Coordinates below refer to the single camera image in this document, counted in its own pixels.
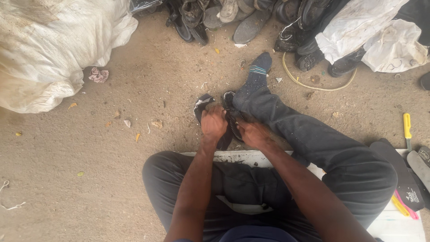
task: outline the striped sock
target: striped sock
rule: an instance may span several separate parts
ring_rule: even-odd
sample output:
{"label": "striped sock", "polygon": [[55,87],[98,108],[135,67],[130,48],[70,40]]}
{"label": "striped sock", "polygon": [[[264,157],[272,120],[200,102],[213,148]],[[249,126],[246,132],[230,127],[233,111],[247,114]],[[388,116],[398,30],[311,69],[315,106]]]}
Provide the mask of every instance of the striped sock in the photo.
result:
{"label": "striped sock", "polygon": [[267,71],[272,65],[272,58],[268,52],[258,56],[249,67],[248,79],[236,92],[233,98],[233,106],[240,110],[245,100],[256,90],[267,86]]}

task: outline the white sack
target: white sack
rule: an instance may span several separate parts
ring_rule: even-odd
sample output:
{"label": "white sack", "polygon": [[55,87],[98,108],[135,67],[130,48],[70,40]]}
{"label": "white sack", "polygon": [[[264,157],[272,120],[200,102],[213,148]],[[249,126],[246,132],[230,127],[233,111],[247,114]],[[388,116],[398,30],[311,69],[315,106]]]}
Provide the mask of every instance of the white sack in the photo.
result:
{"label": "white sack", "polygon": [[137,27],[129,0],[0,1],[0,106],[47,112],[105,66]]}
{"label": "white sack", "polygon": [[393,19],[409,0],[351,0],[330,21],[316,42],[325,58],[334,63],[360,48]]}
{"label": "white sack", "polygon": [[403,72],[429,62],[427,48],[418,43],[421,29],[412,22],[392,20],[364,44],[362,61],[380,72]]}

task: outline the forearm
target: forearm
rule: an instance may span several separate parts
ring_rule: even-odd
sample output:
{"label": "forearm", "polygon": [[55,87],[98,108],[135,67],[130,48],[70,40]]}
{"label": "forearm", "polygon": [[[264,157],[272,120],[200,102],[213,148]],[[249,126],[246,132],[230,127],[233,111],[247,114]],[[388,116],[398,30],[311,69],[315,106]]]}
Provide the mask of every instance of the forearm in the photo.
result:
{"label": "forearm", "polygon": [[334,193],[274,141],[260,148],[323,241],[374,241]]}
{"label": "forearm", "polygon": [[202,137],[199,149],[179,188],[175,210],[205,212],[211,194],[212,161],[216,140]]}
{"label": "forearm", "polygon": [[202,137],[199,149],[179,187],[172,222],[164,241],[203,237],[205,211],[211,195],[212,161],[217,141]]}

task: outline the dirt ground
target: dirt ground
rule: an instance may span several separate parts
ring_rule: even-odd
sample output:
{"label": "dirt ground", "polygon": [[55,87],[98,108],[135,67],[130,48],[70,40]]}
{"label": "dirt ground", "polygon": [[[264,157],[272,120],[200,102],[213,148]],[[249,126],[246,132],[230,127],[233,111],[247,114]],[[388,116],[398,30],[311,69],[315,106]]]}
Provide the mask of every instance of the dirt ground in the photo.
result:
{"label": "dirt ground", "polygon": [[[274,19],[248,46],[237,48],[229,40],[237,24],[208,32],[210,44],[203,47],[182,41],[173,27],[165,27],[166,18],[166,12],[137,16],[139,26],[129,43],[114,49],[101,68],[110,74],[104,84],[90,81],[91,68],[86,68],[84,87],[50,112],[0,108],[0,177],[10,180],[0,201],[7,207],[26,202],[19,209],[0,208],[0,241],[162,241],[165,231],[142,182],[143,163],[163,150],[196,151],[201,136],[192,113],[196,98],[208,92],[219,102],[224,91],[237,90],[248,65],[263,51],[273,58],[269,88],[299,112],[366,145],[384,137],[396,148],[406,148],[402,115],[409,112],[413,148],[430,146],[430,92],[418,83],[430,64],[397,79],[361,64],[347,88],[316,91],[307,100],[312,90],[288,79],[282,54],[272,51],[282,28]],[[294,77],[316,87],[338,87],[350,78],[323,74],[327,61],[307,73],[294,66],[293,54],[286,64]],[[283,81],[277,83],[276,77]],[[74,102],[77,106],[68,110]],[[113,117],[116,110],[120,119]],[[163,121],[161,129],[151,124],[155,120]],[[233,142],[229,149],[236,148]],[[430,215],[421,214],[429,241]]]}

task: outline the dark trousers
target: dark trousers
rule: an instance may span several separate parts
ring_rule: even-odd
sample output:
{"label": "dark trousers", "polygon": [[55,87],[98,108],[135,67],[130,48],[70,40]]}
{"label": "dark trousers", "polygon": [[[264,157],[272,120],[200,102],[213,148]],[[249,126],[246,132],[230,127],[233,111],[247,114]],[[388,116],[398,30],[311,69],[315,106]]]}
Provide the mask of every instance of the dark trousers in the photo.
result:
{"label": "dark trousers", "polygon": [[[367,228],[389,202],[397,185],[397,174],[390,163],[367,146],[287,107],[267,87],[254,92],[242,107],[236,108],[285,138],[299,162],[311,162],[322,168],[327,173],[322,181],[363,227]],[[151,156],[143,167],[147,194],[166,231],[192,160],[175,152],[160,152]],[[237,213],[216,195],[224,195],[238,204],[266,203],[274,211],[256,215]],[[275,169],[214,162],[203,241],[217,242],[226,231],[241,225],[273,226],[290,233],[299,242],[321,241]]]}

